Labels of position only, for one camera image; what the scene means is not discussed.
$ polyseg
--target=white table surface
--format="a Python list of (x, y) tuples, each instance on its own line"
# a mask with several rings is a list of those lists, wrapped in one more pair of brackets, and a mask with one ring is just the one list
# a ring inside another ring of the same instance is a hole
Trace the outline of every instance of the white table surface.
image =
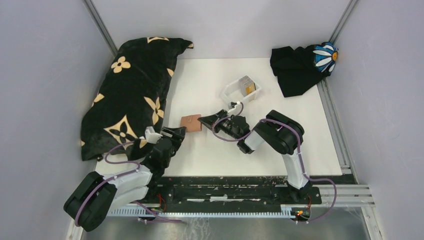
[[(262, 90), (256, 100), (245, 105), (241, 114), (250, 127), (271, 110), (276, 110), (300, 123), (305, 134), (301, 151), (310, 175), (341, 175), (340, 164), (330, 134), (318, 88), (314, 86), (302, 96), (284, 98), (269, 58), (181, 59), (173, 75), (163, 126), (180, 126), (182, 116), (208, 116), (226, 109), (220, 98), (228, 83), (248, 75)], [(112, 156), (111, 161), (126, 160), (125, 155)], [(100, 174), (116, 173), (129, 164), (97, 163)], [(203, 127), (201, 132), (188, 132), (171, 159), (165, 176), (286, 176), (279, 153), (264, 143), (252, 154), (243, 154), (236, 142), (216, 138)]]

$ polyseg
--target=floral pattern pillow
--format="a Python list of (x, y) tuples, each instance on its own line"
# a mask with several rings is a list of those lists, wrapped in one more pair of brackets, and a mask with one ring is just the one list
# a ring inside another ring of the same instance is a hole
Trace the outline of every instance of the floral pattern pillow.
[(102, 159), (113, 147), (136, 160), (153, 145), (144, 137), (146, 127), (162, 128), (164, 110), (177, 56), (193, 43), (182, 38), (145, 37), (125, 42), (110, 65), (92, 107), (81, 123), (83, 161)]

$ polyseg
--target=beige flower print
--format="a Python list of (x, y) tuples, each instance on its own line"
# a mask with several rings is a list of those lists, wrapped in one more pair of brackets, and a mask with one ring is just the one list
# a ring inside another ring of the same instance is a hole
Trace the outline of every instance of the beige flower print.
[(95, 103), (97, 103), (98, 101), (100, 101), (104, 98), (105, 98), (105, 96), (103, 94), (101, 94), (101, 93), (97, 94), (97, 96), (94, 98), (94, 101), (91, 104), (91, 106), (93, 107)]
[(174, 71), (172, 71), (172, 69), (167, 68), (166, 70), (168, 70), (168, 73), (171, 77), (174, 75)]
[(129, 69), (131, 68), (131, 64), (127, 61), (125, 61), (125, 57), (121, 56), (118, 58), (118, 61), (112, 63), (112, 66), (110, 66), (111, 69), (113, 69), (114, 73), (120, 73), (122, 69)]
[(161, 103), (159, 102), (159, 97), (157, 97), (156, 103), (154, 103), (153, 100), (148, 97), (144, 97), (144, 99), (146, 100), (147, 104), (149, 104), (151, 109), (153, 109), (153, 116), (151, 119), (153, 120), (153, 125), (155, 125), (159, 121), (159, 117), (164, 118), (164, 111), (160, 109)]
[(151, 41), (154, 41), (154, 40), (165, 40), (165, 41), (169, 41), (169, 39), (166, 38), (166, 37), (153, 36), (153, 37), (148, 37), (147, 38), (147, 43), (150, 43)]
[(142, 148), (142, 147), (144, 147), (146, 144), (147, 144), (147, 140), (146, 140), (144, 137), (142, 137), (142, 138), (140, 139), (140, 146), (139, 146), (139, 148), (141, 149), (141, 148)]
[[(119, 144), (135, 141), (138, 138), (136, 133), (131, 128), (130, 123), (128, 122), (127, 115), (123, 116), (123, 118), (115, 125), (103, 129), (108, 132)], [(123, 149), (126, 150), (131, 145), (133, 144), (126, 144), (123, 146)]]

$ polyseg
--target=cable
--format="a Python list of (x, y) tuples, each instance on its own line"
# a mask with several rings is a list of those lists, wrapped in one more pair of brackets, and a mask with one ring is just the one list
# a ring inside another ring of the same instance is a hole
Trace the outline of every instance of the cable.
[(106, 155), (104, 156), (104, 161), (106, 162), (106, 163), (108, 163), (108, 164), (114, 164), (114, 165), (117, 165), (117, 164), (135, 164), (135, 165), (137, 165), (137, 167), (135, 168), (135, 169), (132, 169), (132, 170), (129, 170), (129, 171), (126, 171), (126, 172), (122, 172), (122, 173), (120, 173), (120, 174), (117, 174), (117, 175), (115, 175), (115, 176), (111, 176), (111, 177), (109, 177), (109, 178), (107, 178), (107, 179), (105, 179), (104, 181), (102, 181), (101, 183), (99, 183), (89, 194), (88, 194), (88, 196), (87, 196), (87, 198), (82, 202), (82, 204), (81, 204), (81, 207), (79, 207), (79, 210), (78, 210), (78, 212), (76, 213), (76, 216), (75, 216), (75, 226), (76, 227), (80, 227), (80, 224), (78, 223), (78, 221), (80, 220), (80, 216), (81, 216), (81, 213), (83, 212), (83, 210), (84, 210), (84, 208), (85, 208), (85, 206), (87, 205), (87, 203), (88, 203), (88, 201), (93, 197), (93, 195), (95, 194), (95, 193), (97, 193), (97, 191), (103, 186), (103, 185), (105, 185), (107, 182), (109, 182), (109, 181), (112, 181), (112, 180), (114, 180), (114, 179), (117, 179), (117, 178), (120, 178), (120, 177), (122, 177), (122, 176), (125, 176), (125, 175), (128, 175), (128, 174), (132, 174), (132, 173), (135, 173), (135, 172), (137, 172), (140, 168), (141, 168), (141, 165), (140, 165), (140, 163), (138, 163), (137, 161), (118, 161), (118, 162), (113, 162), (113, 161), (109, 161), (108, 160), (108, 156), (113, 152), (113, 151), (115, 151), (116, 149), (118, 149), (118, 148), (120, 148), (120, 147), (122, 147), (122, 146), (125, 146), (125, 145), (128, 145), (128, 144), (133, 144), (134, 143), (134, 141), (127, 141), (127, 142), (124, 142), (124, 143), (122, 143), (122, 144), (119, 144), (119, 145), (117, 145), (117, 146), (115, 146), (115, 147), (113, 147), (111, 150), (109, 150), (107, 153), (106, 153)]
[[(240, 110), (240, 112), (239, 113), (237, 113), (236, 115), (234, 115), (234, 117), (237, 117), (237, 116), (239, 116), (240, 114), (242, 114), (242, 112), (243, 112), (243, 109), (245, 109), (245, 105), (243, 104), (243, 102), (240, 102), (240, 104), (241, 104), (241, 110)], [(247, 138), (252, 132), (251, 131), (249, 131), (248, 133), (246, 133), (246, 135), (244, 135), (244, 136), (242, 136), (242, 137), (240, 137), (240, 138), (238, 138), (238, 139), (226, 139), (226, 138), (223, 138), (223, 137), (221, 137), (221, 136), (218, 136), (217, 135), (217, 133), (215, 132), (215, 126), (216, 125), (218, 125), (220, 122), (222, 122), (222, 121), (224, 121), (224, 120), (226, 120), (226, 119), (229, 119), (229, 118), (231, 118), (231, 116), (226, 116), (226, 117), (223, 117), (223, 118), (221, 118), (221, 119), (218, 119), (214, 124), (212, 124), (212, 134), (215, 136), (215, 137), (217, 137), (217, 138), (219, 138), (219, 139), (221, 139), (221, 140), (223, 140), (223, 141), (225, 141), (225, 142), (230, 142), (230, 143), (233, 143), (233, 142), (238, 142), (238, 141), (241, 141), (241, 140), (243, 140), (243, 139), (245, 139), (245, 138)]]
[(159, 208), (160, 208), (160, 210), (162, 210), (162, 197), (161, 197), (161, 194), (159, 193), (157, 196), (159, 197)]
[(311, 199), (311, 196), (308, 196), (308, 197), (309, 197), (309, 203), (307, 204), (306, 210), (308, 210), (308, 209), (311, 208), (311, 201), (312, 201), (312, 199)]
[(163, 210), (162, 210), (162, 213), (164, 213), (167, 210), (167, 202), (165, 201), (165, 199), (162, 197), (161, 194), (159, 194), (159, 198), (160, 198), (160, 202), (161, 202), (160, 205), (162, 205), (162, 201), (165, 204), (165, 206), (163, 207)]
[(138, 201), (133, 201), (133, 204), (137, 204), (138, 206), (142, 207), (144, 210), (146, 210), (149, 214), (155, 216), (156, 218), (160, 219), (161, 221), (152, 221), (152, 223), (172, 223), (172, 224), (180, 224), (183, 221), (181, 220), (173, 220), (173, 219), (166, 219), (164, 217), (161, 217), (159, 215), (157, 215), (155, 212), (153, 212), (152, 210), (148, 209), (146, 206), (144, 206), (143, 204), (139, 203)]

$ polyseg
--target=purple cable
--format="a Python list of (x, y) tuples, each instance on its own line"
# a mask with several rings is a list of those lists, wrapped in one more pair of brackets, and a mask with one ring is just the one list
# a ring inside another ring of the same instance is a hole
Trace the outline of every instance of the purple cable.
[(87, 205), (87, 203), (88, 203), (88, 201), (92, 198), (92, 196), (95, 194), (95, 193), (97, 193), (97, 191), (103, 186), (103, 185), (105, 185), (107, 182), (109, 182), (109, 181), (112, 181), (113, 179), (115, 179), (115, 178), (120, 178), (120, 177), (122, 177), (122, 176), (125, 176), (125, 175), (128, 175), (128, 174), (132, 174), (132, 173), (135, 173), (135, 172), (137, 172), (140, 168), (141, 168), (141, 165), (140, 165), (140, 163), (138, 163), (137, 161), (118, 161), (118, 162), (113, 162), (113, 161), (109, 161), (108, 160), (108, 156), (113, 152), (113, 151), (115, 151), (116, 149), (118, 149), (118, 148), (120, 148), (120, 147), (122, 147), (122, 146), (124, 146), (124, 145), (128, 145), (128, 144), (132, 144), (132, 143), (134, 143), (134, 141), (127, 141), (127, 142), (124, 142), (124, 143), (122, 143), (122, 144), (119, 144), (119, 145), (117, 145), (117, 146), (115, 146), (114, 148), (112, 148), (111, 150), (109, 150), (107, 153), (106, 153), (106, 155), (104, 156), (104, 161), (106, 162), (106, 163), (108, 163), (108, 164), (135, 164), (135, 165), (137, 165), (137, 168), (135, 168), (135, 169), (133, 169), (133, 170), (129, 170), (129, 171), (126, 171), (126, 172), (122, 172), (122, 173), (120, 173), (120, 174), (117, 174), (117, 175), (115, 175), (115, 176), (112, 176), (112, 177), (109, 177), (109, 178), (107, 178), (107, 179), (105, 179), (104, 181), (102, 181), (99, 185), (97, 185), (91, 192), (90, 192), (90, 194), (88, 194), (88, 196), (87, 196), (87, 198), (82, 202), (82, 204), (81, 204), (81, 207), (79, 207), (79, 210), (78, 210), (78, 212), (76, 213), (76, 216), (75, 216), (75, 226), (76, 227), (80, 227), (80, 225), (78, 224), (78, 221), (79, 221), (79, 219), (80, 219), (80, 216), (81, 216), (81, 213), (83, 212), (83, 210), (84, 210), (84, 207)]
[[(239, 113), (237, 113), (236, 115), (234, 115), (234, 117), (237, 117), (237, 116), (239, 116), (240, 114), (242, 114), (243, 109), (245, 109), (245, 105), (243, 104), (243, 102), (240, 102), (240, 104), (241, 104), (241, 110), (240, 110), (240, 112), (239, 112)], [(223, 137), (221, 137), (221, 136), (218, 136), (218, 135), (217, 135), (217, 133), (215, 132), (215, 126), (216, 126), (216, 125), (218, 125), (220, 122), (222, 122), (222, 121), (224, 121), (224, 120), (226, 120), (226, 119), (229, 119), (229, 118), (231, 118), (231, 116), (223, 117), (223, 118), (221, 118), (221, 119), (217, 120), (214, 124), (212, 124), (212, 134), (213, 134), (215, 137), (217, 137), (217, 138), (219, 138), (219, 139), (221, 139), (221, 140), (223, 140), (223, 141), (226, 141), (226, 142), (230, 142), (230, 143), (232, 143), (232, 142), (238, 142), (238, 141), (241, 141), (241, 140), (243, 140), (243, 139), (247, 138), (247, 137), (248, 137), (248, 136), (252, 133), (251, 131), (249, 131), (248, 133), (246, 133), (246, 135), (244, 135), (244, 136), (242, 136), (242, 137), (240, 137), (240, 138), (238, 138), (238, 139), (226, 139), (226, 138), (223, 138)]]
[[(239, 116), (242, 112), (243, 112), (243, 109), (244, 109), (244, 104), (241, 102), (241, 110), (240, 110), (240, 112), (237, 114), (237, 115), (235, 115), (235, 116)], [(240, 140), (243, 140), (243, 139), (245, 139), (245, 138), (247, 138), (252, 132), (251, 131), (249, 131), (248, 133), (246, 133), (246, 135), (244, 135), (244, 136), (242, 136), (242, 137), (240, 137), (239, 139), (225, 139), (225, 138), (223, 138), (223, 137), (220, 137), (220, 136), (218, 136), (217, 135), (217, 133), (214, 131), (214, 129), (215, 129), (215, 126), (217, 125), (217, 124), (219, 124), (220, 122), (222, 122), (222, 121), (224, 121), (225, 119), (229, 119), (230, 118), (230, 116), (226, 116), (226, 117), (224, 117), (224, 118), (221, 118), (221, 119), (219, 119), (218, 121), (216, 121), (213, 125), (212, 125), (212, 133), (213, 133), (213, 135), (215, 136), (215, 137), (217, 137), (217, 138), (219, 138), (219, 139), (221, 139), (221, 140), (224, 140), (224, 141), (226, 141), (226, 142), (238, 142), (238, 141), (240, 141)], [(297, 142), (298, 143), (300, 143), (301, 142), (301, 137), (299, 136), (299, 134), (298, 134), (298, 132), (296, 131), (296, 130), (294, 130), (291, 126), (289, 126), (289, 125), (287, 125), (287, 124), (284, 124), (284, 123), (282, 123), (282, 122), (280, 122), (280, 121), (276, 121), (276, 120), (272, 120), (272, 119), (267, 119), (267, 118), (263, 118), (263, 119), (261, 119), (260, 120), (260, 122), (270, 122), (270, 123), (273, 123), (273, 124), (278, 124), (278, 125), (280, 125), (280, 126), (282, 126), (282, 127), (284, 127), (284, 128), (287, 128), (288, 130), (290, 130), (290, 131), (292, 131), (293, 133), (294, 133), (294, 135), (296, 136), (296, 138), (297, 138)], [(321, 216), (319, 216), (319, 217), (317, 217), (317, 218), (315, 218), (315, 219), (313, 219), (313, 220), (308, 220), (308, 221), (306, 221), (306, 223), (312, 223), (312, 222), (315, 222), (315, 221), (317, 221), (317, 220), (320, 220), (320, 219), (322, 219), (323, 217), (325, 217), (326, 215), (328, 215), (329, 214), (329, 212), (331, 212), (331, 210), (333, 209), (333, 207), (334, 207), (334, 205), (336, 204), (336, 199), (337, 199), (337, 187), (336, 187), (336, 184), (334, 183), (334, 181), (332, 181), (331, 179), (329, 179), (329, 178), (319, 178), (319, 179), (312, 179), (312, 178), (310, 178), (307, 174), (306, 174), (306, 170), (305, 170), (305, 164), (304, 164), (304, 160), (303, 160), (303, 158), (302, 158), (302, 153), (301, 153), (301, 145), (300, 144), (298, 144), (297, 145), (297, 154), (299, 155), (299, 161), (300, 161), (300, 167), (302, 168), (302, 174), (303, 174), (303, 176), (307, 179), (307, 180), (309, 180), (309, 181), (311, 181), (311, 182), (329, 182), (329, 183), (331, 183), (332, 184), (332, 186), (334, 187), (334, 199), (333, 199), (333, 201), (332, 201), (332, 203), (331, 203), (331, 206), (330, 206), (330, 208), (328, 209), (328, 211), (326, 212), (326, 213), (324, 213), (323, 215), (321, 215)]]
[(146, 210), (149, 214), (155, 216), (156, 218), (160, 219), (159, 221), (147, 221), (147, 223), (172, 223), (172, 224), (180, 224), (183, 221), (181, 220), (172, 220), (172, 219), (166, 219), (164, 217), (161, 217), (159, 215), (157, 215), (154, 211), (148, 209), (146, 206), (144, 206), (143, 204), (137, 202), (137, 201), (133, 201), (133, 204), (137, 204), (140, 207), (142, 207), (144, 210)]
[[(282, 122), (279, 122), (279, 121), (276, 121), (276, 120), (272, 120), (272, 119), (267, 119), (267, 118), (261, 119), (260, 121), (261, 121), (261, 122), (270, 122), (270, 123), (273, 123), (273, 124), (278, 124), (278, 125), (280, 125), (280, 126), (283, 126), (283, 127), (287, 128), (288, 130), (290, 130), (290, 131), (292, 131), (292, 132), (294, 133), (294, 135), (295, 135), (295, 136), (296, 136), (296, 138), (297, 138), (297, 142), (298, 142), (298, 143), (300, 143), (300, 142), (301, 142), (301, 137), (299, 136), (298, 132), (297, 132), (296, 130), (294, 130), (291, 126), (289, 126), (289, 125), (287, 125), (287, 124), (284, 124), (284, 123), (282, 123)], [(334, 187), (334, 199), (333, 199), (333, 201), (332, 201), (332, 203), (331, 203), (330, 208), (329, 208), (329, 209), (328, 209), (328, 211), (327, 211), (326, 213), (324, 213), (323, 215), (321, 215), (321, 216), (319, 216), (319, 217), (317, 217), (317, 218), (315, 218), (315, 219), (313, 219), (313, 220), (310, 220), (310, 221), (308, 220), (308, 221), (306, 221), (306, 223), (312, 223), (312, 222), (315, 222), (315, 221), (317, 221), (317, 220), (322, 219), (323, 217), (325, 217), (326, 215), (328, 215), (328, 214), (329, 214), (329, 212), (333, 209), (334, 204), (336, 204), (336, 199), (337, 199), (337, 187), (336, 187), (336, 184), (335, 184), (335, 183), (334, 183), (331, 179), (329, 179), (329, 178), (319, 178), (319, 179), (312, 179), (312, 178), (310, 178), (310, 177), (306, 174), (306, 171), (305, 171), (305, 165), (304, 165), (304, 160), (303, 160), (303, 158), (302, 158), (301, 145), (300, 145), (300, 144), (297, 144), (297, 153), (298, 153), (298, 155), (299, 155), (300, 167), (302, 168), (303, 176), (304, 176), (307, 180), (309, 180), (309, 181), (311, 181), (311, 182), (323, 182), (323, 181), (326, 181), (326, 182), (331, 183), (331, 184), (332, 184), (332, 186)]]

